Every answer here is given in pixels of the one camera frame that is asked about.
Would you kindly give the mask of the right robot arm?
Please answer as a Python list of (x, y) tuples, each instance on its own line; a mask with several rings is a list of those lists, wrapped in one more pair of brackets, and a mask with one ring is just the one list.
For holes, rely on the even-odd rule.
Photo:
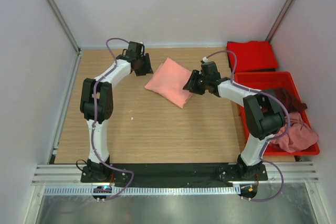
[(236, 174), (242, 180), (252, 180), (260, 170), (269, 142), (285, 125), (284, 105), (272, 90), (256, 90), (238, 84), (233, 78), (222, 78), (213, 61), (203, 59), (201, 69), (193, 70), (183, 90), (204, 95), (206, 91), (228, 99), (245, 111), (249, 130), (246, 145), (238, 155)]

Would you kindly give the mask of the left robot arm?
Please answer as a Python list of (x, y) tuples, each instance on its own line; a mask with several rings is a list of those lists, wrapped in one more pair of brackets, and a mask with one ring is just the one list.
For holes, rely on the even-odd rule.
[(112, 55), (113, 64), (102, 74), (83, 81), (80, 112), (89, 129), (90, 152), (87, 169), (100, 182), (111, 177), (109, 151), (107, 147), (107, 126), (113, 112), (113, 89), (126, 76), (152, 74), (150, 56), (142, 42), (127, 42), (128, 47), (118, 56)]

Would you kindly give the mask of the salmon pink t shirt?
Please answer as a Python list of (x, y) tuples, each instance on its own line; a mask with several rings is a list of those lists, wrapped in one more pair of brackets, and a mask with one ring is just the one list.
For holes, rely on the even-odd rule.
[(167, 58), (154, 73), (145, 89), (155, 92), (182, 109), (192, 94), (183, 87), (191, 76), (191, 71), (174, 60)]

